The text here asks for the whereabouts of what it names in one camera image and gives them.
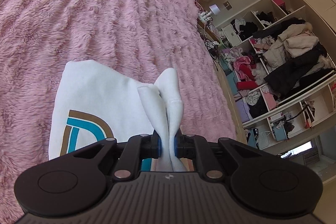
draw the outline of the white cable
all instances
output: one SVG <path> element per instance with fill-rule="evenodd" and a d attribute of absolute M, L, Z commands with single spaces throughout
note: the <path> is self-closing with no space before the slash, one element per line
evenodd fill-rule
<path fill-rule="evenodd" d="M 202 8 L 202 13 L 204 12 L 204 8 L 202 7 L 201 4 L 199 4 L 199 2 L 197 0 L 195 0 L 195 2 Z"/>
<path fill-rule="evenodd" d="M 264 135 L 264 134 L 262 134 L 262 136 L 263 137 L 267 137 L 269 134 L 271 134 L 272 132 L 271 131 L 269 131 L 269 130 L 267 130 L 267 131 L 262 131 L 261 133 L 265 133 L 265 132 L 269 132 L 267 135 Z"/>
<path fill-rule="evenodd" d="M 272 132 L 271 131 L 269 131 L 269 130 L 266 130 L 266 131 L 261 131 L 260 133 L 259 133 L 259 135 L 261 134 L 263 137 L 267 137 L 269 134 L 271 134 Z M 262 150 L 262 149 L 265 149 L 266 147 L 268 147 L 269 146 L 269 139 L 268 138 L 266 138 L 267 139 L 267 142 L 268 142 L 268 144 L 265 146 L 265 147 L 263 147 L 263 148 L 260 148 L 259 147 L 259 149 L 260 150 Z"/>

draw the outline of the pink box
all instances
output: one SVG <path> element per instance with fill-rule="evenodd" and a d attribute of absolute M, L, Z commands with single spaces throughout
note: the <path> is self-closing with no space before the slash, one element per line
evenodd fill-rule
<path fill-rule="evenodd" d="M 284 5 L 285 2 L 283 0 L 273 0 L 278 6 Z"/>

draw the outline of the pink clothing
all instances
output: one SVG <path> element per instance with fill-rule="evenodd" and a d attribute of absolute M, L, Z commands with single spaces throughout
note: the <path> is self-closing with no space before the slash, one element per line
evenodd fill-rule
<path fill-rule="evenodd" d="M 244 65 L 248 65 L 247 67 L 251 70 L 250 63 L 251 63 L 251 60 L 248 56 L 238 57 L 236 61 L 233 63 L 233 67 L 235 71 L 238 73 L 240 80 L 249 80 L 248 76 L 245 73 L 243 73 L 239 68 L 240 68 L 240 65 L 244 64 Z"/>
<path fill-rule="evenodd" d="M 265 101 L 266 101 L 266 103 L 268 105 L 268 108 L 270 110 L 275 109 L 275 107 L 277 106 L 277 103 L 274 100 L 273 95 L 271 93 L 269 93 L 269 92 L 267 92 L 267 93 L 263 92 L 263 96 L 264 96 Z"/>

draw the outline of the white shelving unit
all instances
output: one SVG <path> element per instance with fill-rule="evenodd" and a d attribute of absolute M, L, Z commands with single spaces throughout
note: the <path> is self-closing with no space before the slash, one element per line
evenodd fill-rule
<path fill-rule="evenodd" d="M 283 11 L 273 0 L 260 0 L 259 2 L 254 3 L 247 9 L 235 15 L 233 18 L 244 18 L 246 21 L 254 22 L 258 26 L 259 30 L 267 30 L 269 28 L 272 28 L 274 25 L 281 24 L 283 21 L 291 19 L 293 17 L 305 19 L 307 22 L 310 22 L 313 25 L 315 35 L 319 38 L 320 42 L 325 46 L 328 51 L 328 58 L 331 59 L 331 53 L 329 52 L 329 50 L 332 50 L 331 52 L 335 53 L 336 56 L 336 51 L 333 51 L 334 48 L 336 49 L 336 35 L 327 26 L 323 19 L 319 17 L 318 14 L 316 14 L 316 12 L 307 4 L 307 2 L 305 0 L 283 1 L 286 4 L 286 11 L 289 11 L 290 14 L 287 14 L 285 11 Z M 265 13 L 272 12 L 277 20 L 270 26 L 265 27 L 258 19 L 258 17 L 253 13 L 255 11 L 258 11 L 258 13 L 262 11 Z M 230 24 L 233 18 L 228 19 L 220 27 Z M 241 47 L 244 52 L 248 52 L 251 50 L 259 52 L 258 49 L 255 49 L 253 47 L 253 44 L 251 42 L 252 37 L 244 41 L 242 41 L 239 36 L 237 37 L 241 42 L 235 46 L 236 48 Z M 261 63 L 266 73 L 269 74 L 266 66 L 267 64 L 263 60 L 261 60 Z M 324 76 L 322 79 L 308 86 L 307 88 L 286 98 L 285 100 L 282 100 L 278 104 L 278 106 L 272 110 L 267 105 L 264 94 L 260 89 L 267 84 L 261 85 L 260 87 L 251 90 L 249 93 L 255 92 L 256 90 L 259 90 L 261 92 L 268 112 L 259 117 L 244 122 L 243 128 L 258 128 L 259 147 L 260 149 L 265 149 L 279 143 L 275 140 L 274 135 L 270 133 L 272 132 L 271 117 L 275 115 L 280 115 L 282 113 L 290 113 L 292 117 L 294 117 L 303 109 L 302 103 L 304 101 L 314 101 L 315 121 L 312 123 L 312 126 L 323 122 L 324 120 L 328 119 L 336 113 L 336 109 L 334 109 L 334 98 L 330 87 L 330 84 L 335 80 L 336 74 L 334 71 L 332 71 L 328 75 Z M 294 125 L 294 129 L 288 133 L 289 138 L 297 136 L 298 134 L 307 130 L 307 128 L 305 128 L 306 121 L 304 113 L 301 113 L 290 122 L 292 123 L 292 125 Z"/>

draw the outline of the white cabinet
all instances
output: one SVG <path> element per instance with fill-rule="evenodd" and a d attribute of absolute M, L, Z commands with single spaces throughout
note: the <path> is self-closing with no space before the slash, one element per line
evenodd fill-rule
<path fill-rule="evenodd" d="M 242 47 L 245 52 L 253 49 L 252 42 L 250 39 L 242 41 L 232 29 L 230 22 L 233 19 L 244 18 L 246 21 L 253 21 L 259 29 L 268 29 L 273 25 L 281 24 L 283 21 L 291 19 L 293 17 L 303 18 L 307 22 L 310 22 L 313 26 L 314 34 L 319 38 L 320 43 L 325 47 L 328 52 L 328 58 L 331 60 L 336 60 L 336 34 L 332 30 L 336 30 L 336 5 L 332 0 L 283 0 L 286 4 L 286 12 L 283 11 L 279 6 L 275 4 L 272 0 L 260 0 L 254 3 L 250 7 L 241 11 L 239 14 L 235 15 L 219 26 L 219 29 L 223 29 L 225 33 L 231 33 L 233 31 L 232 41 L 228 37 L 228 40 L 232 43 L 233 47 Z M 276 22 L 271 26 L 265 27 L 261 24 L 260 20 L 253 13 L 254 11 L 264 11 L 265 13 L 273 12 L 276 17 Z M 334 97 L 331 92 L 330 85 L 336 80 L 335 71 L 330 72 L 328 75 L 321 78 L 319 81 L 313 83 L 309 87 L 300 91 L 299 93 L 283 100 L 275 109 L 270 109 L 268 107 L 268 112 L 250 119 L 247 122 L 241 123 L 239 114 L 237 111 L 231 113 L 234 116 L 234 121 L 236 121 L 236 127 L 238 127 L 237 132 L 244 132 L 245 129 L 258 128 L 259 132 L 259 145 L 261 149 L 265 149 L 271 153 L 280 153 L 291 149 L 295 146 L 291 139 L 296 140 L 298 143 L 300 141 L 306 141 L 309 134 L 314 133 L 314 129 L 318 130 L 327 129 L 330 127 L 331 119 L 335 119 L 336 123 L 336 110 L 334 109 Z M 226 92 L 226 97 L 228 104 L 235 104 L 235 100 L 232 92 Z M 272 121 L 271 117 L 280 116 L 281 113 L 289 112 L 294 117 L 301 110 L 305 101 L 314 101 L 314 107 L 316 108 L 315 121 L 311 128 L 307 128 L 305 115 L 302 113 L 292 120 L 294 129 L 289 132 L 288 145 L 286 141 L 277 142 L 273 134 L 267 133 L 272 132 Z"/>

